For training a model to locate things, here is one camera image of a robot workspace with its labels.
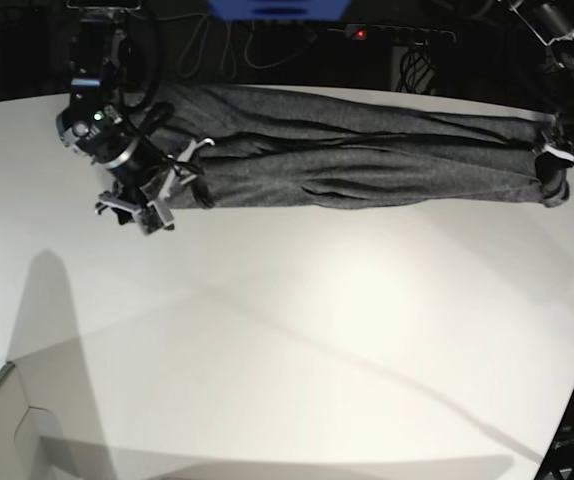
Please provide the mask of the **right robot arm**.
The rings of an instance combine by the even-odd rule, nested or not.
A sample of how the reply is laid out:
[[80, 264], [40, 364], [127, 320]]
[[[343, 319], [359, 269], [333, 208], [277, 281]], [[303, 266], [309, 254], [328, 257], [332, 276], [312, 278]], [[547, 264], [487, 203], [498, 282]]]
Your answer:
[[[69, 104], [57, 116], [64, 147], [109, 174], [110, 189], [99, 194], [94, 211], [112, 211], [121, 225], [133, 223], [145, 235], [172, 231], [174, 188], [188, 188], [199, 207], [213, 205], [196, 152], [213, 140], [191, 139], [174, 153], [151, 137], [175, 112], [154, 100], [162, 82], [164, 44], [160, 21], [143, 1], [69, 1], [78, 30], [70, 42]], [[132, 41], [129, 18], [139, 13], [151, 28], [155, 55], [142, 98], [126, 101]]]

